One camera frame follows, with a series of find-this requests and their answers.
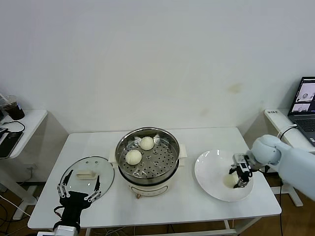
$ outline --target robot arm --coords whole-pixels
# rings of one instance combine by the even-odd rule
[[[239,180],[234,187],[245,187],[252,173],[270,166],[279,176],[315,201],[315,155],[292,148],[280,139],[264,135],[254,142],[246,154],[235,154],[230,174],[237,172]]]

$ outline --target laptop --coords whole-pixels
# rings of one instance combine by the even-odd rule
[[[315,146],[315,77],[302,77],[287,116]]]

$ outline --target black cup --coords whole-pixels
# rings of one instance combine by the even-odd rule
[[[22,119],[25,114],[16,101],[16,96],[6,96],[0,100],[0,107],[4,109],[13,120]]]

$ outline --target white side table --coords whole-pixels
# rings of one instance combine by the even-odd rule
[[[36,129],[42,123],[44,118],[47,116],[46,110],[24,110],[25,117],[19,122],[21,122],[25,126],[25,130],[23,131],[23,136],[19,140],[18,144],[14,148],[13,152],[11,153],[9,159],[13,159],[17,157],[28,143]],[[9,116],[6,116],[2,123],[10,122],[12,119]],[[21,125],[19,123],[10,123],[4,124],[2,127],[8,128],[10,131],[19,131],[21,130]],[[33,206],[36,204],[37,200],[33,196],[33,193],[36,189],[36,186],[30,186],[26,191],[24,188],[19,186],[10,175],[7,174],[6,170],[0,165],[0,183],[3,184],[5,187],[10,189],[13,193],[19,196],[22,199],[19,208],[25,210],[27,206]],[[13,220],[19,220],[22,218],[23,212],[19,209],[16,210]]]
[[[238,202],[224,202],[208,195],[194,176],[194,164],[200,154],[212,149],[245,153],[248,147],[236,127],[174,129],[170,132],[186,146],[185,166],[174,175],[172,187],[162,195],[137,199],[125,179],[115,169],[112,186],[99,200],[82,211],[81,227],[119,227],[134,225],[176,224],[224,221],[225,229],[180,233],[177,236],[237,235],[261,217],[277,215],[281,208],[262,173],[254,173],[254,187],[249,196]],[[52,169],[38,203],[28,222],[32,229],[49,229],[60,220],[53,209],[59,206],[57,185],[69,166],[88,156],[109,157],[127,132],[70,134]],[[230,219],[242,219],[231,229]]]
[[[292,121],[289,120],[287,114],[289,109],[266,109],[265,116],[270,120],[274,128],[279,132],[288,125],[292,125]],[[298,129],[291,129],[283,136],[283,140],[286,141],[293,148],[301,148],[310,153],[315,153],[315,147],[304,137],[304,135]],[[271,190],[274,194],[280,194],[280,187],[272,187]],[[282,186],[282,193],[287,193],[291,197],[292,201],[297,207],[303,206],[303,203],[297,195],[295,189],[288,183],[284,183]]]

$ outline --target stainless steel pot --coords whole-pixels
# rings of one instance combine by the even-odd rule
[[[151,150],[142,150],[140,141],[144,137],[154,140]],[[126,162],[126,154],[138,150],[142,160],[137,165]],[[179,165],[179,144],[175,137],[166,130],[143,127],[126,134],[117,144],[116,162],[123,177],[133,184],[153,186],[168,180]]]

